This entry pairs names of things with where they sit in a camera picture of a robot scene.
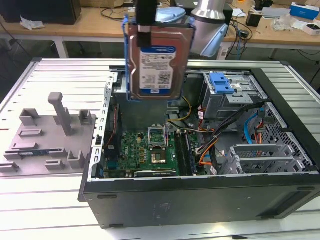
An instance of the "white table leg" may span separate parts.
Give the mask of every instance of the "white table leg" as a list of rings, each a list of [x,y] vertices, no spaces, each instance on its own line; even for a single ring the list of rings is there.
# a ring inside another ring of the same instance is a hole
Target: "white table leg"
[[[275,56],[276,56],[277,51],[278,51],[277,48],[272,49],[269,58],[270,58],[270,59],[274,59]]]
[[[63,41],[62,37],[55,38],[53,40],[55,42],[56,49],[58,51],[59,57],[61,59],[69,58],[68,50],[66,47],[66,43]]]

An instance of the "black side panel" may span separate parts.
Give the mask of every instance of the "black side panel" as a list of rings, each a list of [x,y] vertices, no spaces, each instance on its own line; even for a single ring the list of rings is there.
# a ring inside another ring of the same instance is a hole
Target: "black side panel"
[[[262,219],[260,214],[267,210],[274,210],[270,212],[273,215],[268,215],[268,218],[280,219],[303,206],[319,191],[319,186],[314,191],[302,192],[297,191],[294,186],[232,187],[188,191],[88,193],[85,198],[91,199],[88,203],[102,228],[129,228],[254,221]]]
[[[266,74],[259,68],[252,68],[251,72],[258,81],[264,92],[272,100],[273,105],[278,110],[291,132],[300,142],[308,156],[311,158],[317,169],[320,169],[320,145],[314,136],[309,132],[300,118],[296,115],[287,101],[283,98],[277,88],[273,85]]]

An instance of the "hard drive label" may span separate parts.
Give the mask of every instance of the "hard drive label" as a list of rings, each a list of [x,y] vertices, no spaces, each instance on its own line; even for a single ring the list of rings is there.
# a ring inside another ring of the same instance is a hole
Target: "hard drive label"
[[[141,91],[146,94],[166,94],[172,87],[174,69],[170,62],[176,57],[174,46],[142,47],[140,50]]]

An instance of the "plastic bag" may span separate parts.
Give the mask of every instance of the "plastic bag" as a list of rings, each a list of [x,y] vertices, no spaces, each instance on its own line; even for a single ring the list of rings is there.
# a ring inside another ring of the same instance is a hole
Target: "plastic bag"
[[[290,14],[287,14],[287,15],[281,16],[280,18],[274,19],[271,26],[275,31],[284,31],[284,30],[293,31],[293,28],[291,27],[291,25],[294,24],[295,21],[296,20],[293,17],[291,17]]]

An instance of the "white paper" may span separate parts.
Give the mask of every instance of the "white paper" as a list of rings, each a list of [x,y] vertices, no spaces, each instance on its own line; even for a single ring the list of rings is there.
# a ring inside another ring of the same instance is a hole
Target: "white paper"
[[[136,12],[136,7],[129,7],[128,8],[128,13],[135,13]]]
[[[30,31],[32,31],[32,29],[42,29],[45,27],[42,21],[30,21],[23,18],[22,16],[20,16],[20,18],[20,25],[25,27],[26,29],[29,29]]]
[[[243,18],[247,15],[240,8],[235,8],[235,9],[233,9],[232,16],[238,17],[238,18]]]
[[[291,27],[302,30],[302,28],[307,24],[307,22],[296,20],[293,24],[291,24]]]

